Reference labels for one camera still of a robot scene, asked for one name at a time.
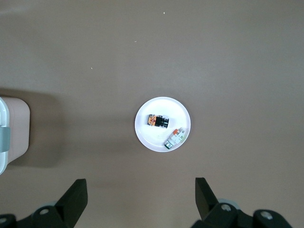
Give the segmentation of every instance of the gray handle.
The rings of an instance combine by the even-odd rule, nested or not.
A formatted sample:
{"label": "gray handle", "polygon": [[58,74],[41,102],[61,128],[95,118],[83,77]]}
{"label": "gray handle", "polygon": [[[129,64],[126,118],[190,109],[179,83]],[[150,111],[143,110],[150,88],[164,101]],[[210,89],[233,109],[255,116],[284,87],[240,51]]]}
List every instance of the gray handle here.
{"label": "gray handle", "polygon": [[10,149],[10,128],[0,127],[0,153]]}

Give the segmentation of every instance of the white container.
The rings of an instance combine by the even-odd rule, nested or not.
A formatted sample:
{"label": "white container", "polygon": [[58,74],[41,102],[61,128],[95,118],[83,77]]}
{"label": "white container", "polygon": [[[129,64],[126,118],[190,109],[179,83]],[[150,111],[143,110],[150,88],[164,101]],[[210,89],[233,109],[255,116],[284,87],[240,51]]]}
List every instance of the white container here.
{"label": "white container", "polygon": [[[0,128],[8,127],[9,150],[3,152],[0,148],[0,174],[4,172],[7,164],[23,155],[29,147],[29,106],[18,98],[0,97]],[[5,137],[0,138],[0,142],[5,144],[7,134],[0,134],[0,137]]]}

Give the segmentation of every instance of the small bottle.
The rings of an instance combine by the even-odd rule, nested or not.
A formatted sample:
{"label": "small bottle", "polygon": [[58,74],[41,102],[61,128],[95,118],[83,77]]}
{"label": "small bottle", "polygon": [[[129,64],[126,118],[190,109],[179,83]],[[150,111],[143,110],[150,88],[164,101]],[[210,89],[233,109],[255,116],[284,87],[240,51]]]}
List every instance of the small bottle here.
{"label": "small bottle", "polygon": [[169,119],[163,117],[162,115],[149,115],[148,125],[167,128],[169,124]]}
{"label": "small bottle", "polygon": [[182,127],[180,129],[175,129],[169,136],[169,139],[165,142],[165,147],[170,149],[172,146],[179,144],[184,137],[185,130]]}

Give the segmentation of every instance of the white plate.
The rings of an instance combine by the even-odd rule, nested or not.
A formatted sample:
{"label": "white plate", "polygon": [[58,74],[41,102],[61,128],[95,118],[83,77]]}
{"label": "white plate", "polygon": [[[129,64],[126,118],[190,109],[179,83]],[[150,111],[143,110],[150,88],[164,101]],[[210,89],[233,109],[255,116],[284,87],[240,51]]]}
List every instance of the white plate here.
{"label": "white plate", "polygon": [[[164,115],[169,118],[168,128],[148,125],[150,114]],[[164,143],[175,129],[181,127],[186,130],[186,137],[179,144],[167,149]],[[135,131],[138,139],[144,146],[157,152],[169,152],[179,148],[186,141],[190,127],[191,121],[187,109],[180,102],[169,97],[157,97],[147,101],[139,109],[135,118]]]}

